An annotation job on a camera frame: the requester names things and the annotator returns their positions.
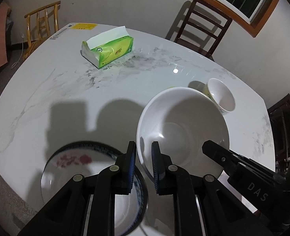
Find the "dark wooden chair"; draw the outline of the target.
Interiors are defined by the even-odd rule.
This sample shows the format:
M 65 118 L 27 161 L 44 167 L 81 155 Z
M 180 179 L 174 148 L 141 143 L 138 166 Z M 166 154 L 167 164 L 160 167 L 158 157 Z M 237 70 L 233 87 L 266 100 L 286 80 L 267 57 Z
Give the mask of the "dark wooden chair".
M 226 21 L 224 24 L 215 18 L 214 15 L 201 8 L 206 7 L 212 12 L 224 18 Z M 232 18 L 226 15 L 224 12 L 205 2 L 204 0 L 192 0 L 191 5 L 188 8 L 186 15 L 184 16 L 183 22 L 177 32 L 174 42 L 180 44 L 190 50 L 193 50 L 208 59 L 213 60 L 213 53 L 217 49 L 218 45 L 222 41 L 224 35 L 229 29 L 232 23 Z M 186 31 L 185 28 L 189 26 L 196 29 L 206 35 L 206 44 L 210 39 L 213 39 L 213 43 L 209 49 L 204 49 L 203 45 L 196 45 L 192 41 L 196 37 L 195 34 L 191 34 Z

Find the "yellow rectangular label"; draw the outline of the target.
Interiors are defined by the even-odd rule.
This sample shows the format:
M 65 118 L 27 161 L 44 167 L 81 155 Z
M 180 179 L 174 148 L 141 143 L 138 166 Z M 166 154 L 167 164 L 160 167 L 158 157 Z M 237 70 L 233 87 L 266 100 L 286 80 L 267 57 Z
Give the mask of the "yellow rectangular label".
M 95 23 L 77 23 L 71 27 L 71 29 L 76 29 L 76 30 L 92 30 L 95 28 L 97 24 Z

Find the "large blue floral plate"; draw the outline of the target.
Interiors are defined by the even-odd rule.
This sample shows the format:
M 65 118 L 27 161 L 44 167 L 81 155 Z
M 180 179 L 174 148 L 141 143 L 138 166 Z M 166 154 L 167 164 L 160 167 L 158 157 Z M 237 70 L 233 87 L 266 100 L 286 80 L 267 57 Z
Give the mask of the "large blue floral plate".
M 98 164 L 96 155 L 112 164 L 86 176 L 77 172 L 55 194 L 57 235 L 128 235 L 141 223 L 148 201 L 148 190 L 136 168 L 136 145 L 129 142 L 126 154 L 108 145 L 80 141 L 57 152 L 59 168 L 68 165 Z

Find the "green tissue box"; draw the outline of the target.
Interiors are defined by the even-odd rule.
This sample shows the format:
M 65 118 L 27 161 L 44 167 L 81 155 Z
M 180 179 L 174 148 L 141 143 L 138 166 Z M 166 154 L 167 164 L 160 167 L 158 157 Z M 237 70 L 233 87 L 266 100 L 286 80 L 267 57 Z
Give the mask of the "green tissue box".
M 134 38 L 128 34 L 125 26 L 120 26 L 83 41 L 81 54 L 97 69 L 101 69 L 132 52 L 133 43 Z

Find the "white bowl with Dog text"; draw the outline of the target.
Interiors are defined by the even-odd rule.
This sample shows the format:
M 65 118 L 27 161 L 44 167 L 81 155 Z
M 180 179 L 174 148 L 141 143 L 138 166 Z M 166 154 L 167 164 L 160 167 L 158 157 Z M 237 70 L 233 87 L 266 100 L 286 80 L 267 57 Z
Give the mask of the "white bowl with Dog text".
M 203 93 L 215 103 L 222 114 L 231 113 L 236 108 L 233 94 L 219 79 L 209 79 L 203 88 Z

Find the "dark chairs at right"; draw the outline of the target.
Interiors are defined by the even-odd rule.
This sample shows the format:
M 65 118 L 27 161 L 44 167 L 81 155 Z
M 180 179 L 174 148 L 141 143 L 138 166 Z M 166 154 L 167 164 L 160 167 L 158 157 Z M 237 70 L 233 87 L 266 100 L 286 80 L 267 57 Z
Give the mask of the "dark chairs at right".
M 275 150 L 275 170 L 285 175 L 290 164 L 290 94 L 268 109 Z

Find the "bamboo chair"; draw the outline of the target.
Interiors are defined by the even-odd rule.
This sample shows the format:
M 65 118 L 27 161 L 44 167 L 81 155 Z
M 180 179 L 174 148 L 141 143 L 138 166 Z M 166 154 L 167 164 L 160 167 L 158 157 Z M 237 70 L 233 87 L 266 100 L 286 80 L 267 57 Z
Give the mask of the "bamboo chair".
M 27 49 L 24 54 L 24 60 L 26 60 L 39 46 L 41 46 L 47 39 L 52 36 L 50 24 L 49 24 L 49 9 L 52 9 L 54 33 L 59 30 L 58 22 L 58 9 L 61 5 L 61 1 L 56 1 L 51 4 L 40 7 L 26 14 L 24 18 L 27 24 Z M 31 40 L 31 17 L 35 16 L 36 19 L 36 34 L 37 39 Z

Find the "white ribbed bowl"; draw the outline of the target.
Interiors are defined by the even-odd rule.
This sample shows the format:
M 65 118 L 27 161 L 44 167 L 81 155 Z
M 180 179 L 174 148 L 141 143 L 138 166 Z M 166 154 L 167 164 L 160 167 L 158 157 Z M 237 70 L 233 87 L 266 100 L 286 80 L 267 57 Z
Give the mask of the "white ribbed bowl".
M 205 94 L 188 87 L 172 87 L 154 96 L 142 111 L 137 127 L 137 152 L 147 176 L 153 179 L 151 144 L 192 175 L 219 178 L 223 168 L 202 152 L 212 140 L 229 149 L 223 115 Z

